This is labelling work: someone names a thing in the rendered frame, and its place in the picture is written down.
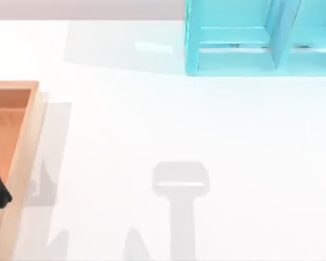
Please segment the light blue rack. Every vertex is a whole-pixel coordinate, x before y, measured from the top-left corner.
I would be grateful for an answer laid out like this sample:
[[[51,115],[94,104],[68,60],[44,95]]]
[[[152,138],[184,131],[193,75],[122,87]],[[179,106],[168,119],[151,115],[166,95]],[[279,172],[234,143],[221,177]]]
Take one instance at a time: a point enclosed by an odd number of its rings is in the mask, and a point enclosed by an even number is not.
[[[326,77],[326,0],[185,0],[189,76]]]

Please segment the shallow salmon-coloured box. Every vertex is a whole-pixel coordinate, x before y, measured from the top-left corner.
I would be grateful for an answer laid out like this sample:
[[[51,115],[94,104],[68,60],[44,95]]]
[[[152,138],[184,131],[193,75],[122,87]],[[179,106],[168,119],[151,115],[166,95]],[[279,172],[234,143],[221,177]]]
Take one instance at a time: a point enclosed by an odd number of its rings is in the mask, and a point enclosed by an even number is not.
[[[12,260],[45,109],[38,81],[0,80],[0,177],[12,195],[0,209],[0,261]]]

